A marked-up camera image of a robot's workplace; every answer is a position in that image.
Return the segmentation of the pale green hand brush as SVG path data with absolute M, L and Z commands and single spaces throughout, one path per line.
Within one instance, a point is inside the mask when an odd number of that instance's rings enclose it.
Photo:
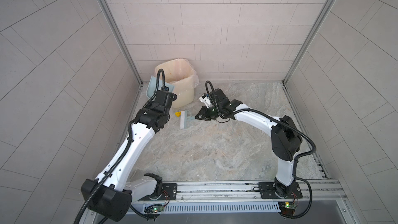
M 193 121 L 195 117 L 189 110 L 181 111 L 180 112 L 180 128 L 187 129 L 193 126 Z

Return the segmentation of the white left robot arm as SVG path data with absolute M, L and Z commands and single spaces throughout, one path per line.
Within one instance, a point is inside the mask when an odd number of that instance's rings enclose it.
M 86 209 L 102 215 L 101 223 L 109 219 L 119 222 L 134 201 L 162 194 L 162 178 L 151 173 L 137 180 L 132 190 L 125 189 L 141 152 L 169 122 L 172 102 L 177 99 L 176 94 L 166 89 L 163 69 L 157 72 L 155 89 L 153 96 L 127 124 L 127 137 L 107 167 L 96 179 L 87 179 L 83 183 L 81 192 L 85 202 L 74 220 L 76 224 L 80 223 Z

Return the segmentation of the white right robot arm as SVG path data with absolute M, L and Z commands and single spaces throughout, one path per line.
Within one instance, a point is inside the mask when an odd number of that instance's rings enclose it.
M 255 110 L 239 100 L 230 101 L 221 89 L 215 89 L 208 80 L 206 92 L 200 97 L 204 104 L 197 120 L 211 121 L 223 119 L 237 120 L 249 124 L 271 138 L 272 152 L 278 158 L 277 175 L 273 192 L 280 198 L 293 193 L 293 185 L 299 179 L 296 168 L 301 157 L 310 156 L 316 151 L 315 143 L 296 128 L 291 117 L 273 117 Z

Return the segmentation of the clear plastic bin liner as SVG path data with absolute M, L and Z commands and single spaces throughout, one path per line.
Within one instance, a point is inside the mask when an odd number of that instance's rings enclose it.
M 173 93 L 181 94 L 193 90 L 199 84 L 199 78 L 191 63 L 183 58 L 164 62 L 155 67 L 155 74 L 163 69 L 165 83 L 172 85 Z

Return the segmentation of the cream plastic trash bin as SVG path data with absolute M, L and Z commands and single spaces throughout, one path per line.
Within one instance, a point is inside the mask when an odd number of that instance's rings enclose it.
M 177 99 L 172 108 L 181 108 L 194 99 L 194 89 L 199 85 L 199 77 L 188 60 L 183 58 L 167 61 L 155 67 L 155 73 L 163 69 L 165 82 L 174 86 L 173 93 Z

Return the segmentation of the left circuit board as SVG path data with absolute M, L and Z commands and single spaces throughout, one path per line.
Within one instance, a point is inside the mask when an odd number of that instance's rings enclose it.
M 159 214 L 164 211 L 164 205 L 162 204 L 153 204 L 145 208 L 145 214 Z

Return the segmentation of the circuit board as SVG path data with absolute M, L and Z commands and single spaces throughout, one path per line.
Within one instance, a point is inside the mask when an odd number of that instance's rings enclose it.
M 278 206 L 280 209 L 279 214 L 288 217 L 294 216 L 295 210 L 297 208 L 297 205 L 294 202 L 278 202 Z
M 162 204 L 153 204 L 145 208 L 145 214 L 159 214 L 164 211 L 164 205 Z

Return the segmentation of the right circuit board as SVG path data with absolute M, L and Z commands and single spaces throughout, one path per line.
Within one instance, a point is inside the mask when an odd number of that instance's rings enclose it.
M 297 205 L 294 202 L 278 202 L 278 206 L 280 209 L 279 214 L 288 217 L 294 216 L 295 210 L 297 208 Z

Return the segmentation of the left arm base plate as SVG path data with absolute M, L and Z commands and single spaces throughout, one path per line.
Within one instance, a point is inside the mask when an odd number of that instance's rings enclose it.
M 140 201 L 166 201 L 176 200 L 177 183 L 163 183 L 162 187 L 156 187 L 152 195 L 145 196 Z

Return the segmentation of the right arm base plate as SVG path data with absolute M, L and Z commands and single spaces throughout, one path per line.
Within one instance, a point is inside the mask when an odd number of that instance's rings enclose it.
M 258 187 L 262 199 L 303 198 L 300 186 L 296 181 L 293 181 L 290 186 L 285 186 L 279 181 L 259 182 Z

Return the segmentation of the aluminium front rail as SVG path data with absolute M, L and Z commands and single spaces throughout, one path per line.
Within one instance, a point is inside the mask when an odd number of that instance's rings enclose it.
M 316 201 L 336 201 L 343 205 L 347 196 L 338 180 L 310 180 L 297 182 L 303 198 L 262 199 L 258 183 L 266 181 L 180 181 L 177 183 L 176 200 L 134 201 L 133 206 L 145 214 L 145 208 L 153 204 L 164 205 L 159 214 L 211 214 L 211 213 L 279 213 L 278 202 L 294 202 L 295 214 Z M 132 190 L 135 182 L 128 183 L 126 190 Z

